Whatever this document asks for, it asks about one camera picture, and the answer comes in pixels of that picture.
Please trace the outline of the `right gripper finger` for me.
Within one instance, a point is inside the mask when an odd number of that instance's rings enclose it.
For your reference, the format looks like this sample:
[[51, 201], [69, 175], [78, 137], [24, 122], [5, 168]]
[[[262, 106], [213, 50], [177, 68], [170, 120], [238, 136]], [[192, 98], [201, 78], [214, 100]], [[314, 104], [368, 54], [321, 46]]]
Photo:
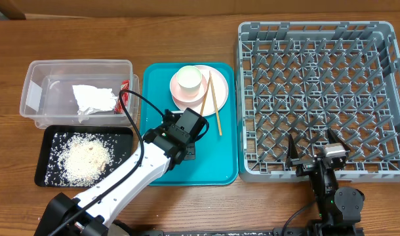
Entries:
[[287, 159], [289, 160], [299, 160], [298, 152], [291, 134], [289, 134], [289, 144], [287, 151]]
[[337, 136], [337, 134], [333, 131], [333, 129], [331, 128], [327, 129], [327, 137], [329, 144], [341, 144], [346, 151], [351, 151], [350, 147]]

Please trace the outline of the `wooden chopstick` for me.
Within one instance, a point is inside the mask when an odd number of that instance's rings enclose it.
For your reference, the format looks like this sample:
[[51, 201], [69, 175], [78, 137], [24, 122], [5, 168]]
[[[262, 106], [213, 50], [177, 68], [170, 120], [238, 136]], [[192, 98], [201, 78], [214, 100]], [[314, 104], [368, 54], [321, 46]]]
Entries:
[[209, 92], [209, 87], [210, 87], [210, 82], [211, 81], [212, 81], [212, 75], [209, 72], [209, 80], [207, 82], [207, 87], [206, 87], [205, 95], [203, 97], [203, 102], [202, 102], [201, 111], [200, 111], [200, 115], [201, 116], [203, 116], [203, 112], [204, 112], [204, 109], [205, 109], [205, 104], [206, 104], [206, 101], [207, 101], [207, 94]]
[[220, 122], [219, 109], [217, 106], [216, 94], [215, 94], [215, 90], [214, 90], [214, 83], [213, 83], [211, 71], [209, 71], [209, 83], [210, 83], [210, 89], [212, 91], [212, 99], [213, 99], [214, 110], [215, 110], [215, 114], [216, 114], [218, 131], [219, 131], [219, 135], [222, 136], [222, 127], [221, 127], [221, 122]]

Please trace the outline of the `pale green paper cup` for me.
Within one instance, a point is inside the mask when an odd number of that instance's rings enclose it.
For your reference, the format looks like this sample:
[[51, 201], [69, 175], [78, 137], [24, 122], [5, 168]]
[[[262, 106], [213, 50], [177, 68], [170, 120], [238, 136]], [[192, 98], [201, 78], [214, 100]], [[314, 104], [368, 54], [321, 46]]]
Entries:
[[202, 74], [195, 66], [184, 66], [176, 74], [178, 85], [186, 96], [196, 96], [202, 82]]

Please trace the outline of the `red snack wrapper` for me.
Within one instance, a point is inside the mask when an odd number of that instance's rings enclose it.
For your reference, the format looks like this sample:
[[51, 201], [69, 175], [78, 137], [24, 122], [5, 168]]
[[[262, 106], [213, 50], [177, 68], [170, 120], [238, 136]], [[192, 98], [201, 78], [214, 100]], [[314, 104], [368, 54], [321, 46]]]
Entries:
[[[121, 83], [121, 88], [120, 90], [128, 90], [130, 87], [130, 81], [125, 80]], [[114, 114], [120, 114], [124, 113], [124, 108], [127, 107], [129, 102], [129, 94], [128, 93], [123, 93], [122, 95], [119, 95], [117, 99], [117, 103], [114, 108]]]

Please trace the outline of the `white napkin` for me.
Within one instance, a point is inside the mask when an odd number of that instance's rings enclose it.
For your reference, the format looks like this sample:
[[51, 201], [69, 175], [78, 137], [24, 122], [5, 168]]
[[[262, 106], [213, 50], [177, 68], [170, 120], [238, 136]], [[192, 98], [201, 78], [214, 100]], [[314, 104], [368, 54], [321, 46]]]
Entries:
[[78, 121], [82, 123], [88, 115], [100, 111], [112, 111], [117, 103], [118, 96], [111, 88], [97, 88], [90, 85], [73, 85], [73, 94], [79, 107]]

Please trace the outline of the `white rice leftovers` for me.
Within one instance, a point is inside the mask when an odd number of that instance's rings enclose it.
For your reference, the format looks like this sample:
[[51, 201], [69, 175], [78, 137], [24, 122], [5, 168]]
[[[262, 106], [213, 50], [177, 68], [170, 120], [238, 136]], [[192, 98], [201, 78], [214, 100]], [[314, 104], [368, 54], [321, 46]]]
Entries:
[[43, 185], [92, 187], [130, 157], [131, 134], [57, 132]]

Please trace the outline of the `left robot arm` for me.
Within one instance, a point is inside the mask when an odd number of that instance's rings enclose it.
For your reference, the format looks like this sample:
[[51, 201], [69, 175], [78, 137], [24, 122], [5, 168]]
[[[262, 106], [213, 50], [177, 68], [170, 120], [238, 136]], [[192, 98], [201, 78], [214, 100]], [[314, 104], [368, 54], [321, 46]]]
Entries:
[[168, 112], [149, 129], [138, 149], [90, 189], [69, 198], [56, 195], [47, 205], [36, 235], [107, 235], [118, 214], [150, 183], [180, 164], [208, 122], [194, 110], [179, 118]]

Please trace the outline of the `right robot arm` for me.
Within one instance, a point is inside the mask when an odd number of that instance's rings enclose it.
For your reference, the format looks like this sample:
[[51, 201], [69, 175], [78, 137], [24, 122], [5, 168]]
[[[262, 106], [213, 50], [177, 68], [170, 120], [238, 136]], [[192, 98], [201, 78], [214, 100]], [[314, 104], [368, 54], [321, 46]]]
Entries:
[[[312, 159], [299, 158], [292, 136], [285, 164], [296, 168], [296, 176], [308, 176], [315, 200], [295, 212], [284, 224], [282, 235], [292, 231], [294, 235], [363, 235], [363, 229], [357, 228], [361, 221], [361, 211], [365, 195], [353, 187], [340, 187], [335, 170], [344, 168], [351, 151], [332, 129], [327, 129], [329, 143], [322, 152]], [[300, 229], [288, 228], [290, 222], [309, 207], [317, 205], [319, 218], [310, 220]]]

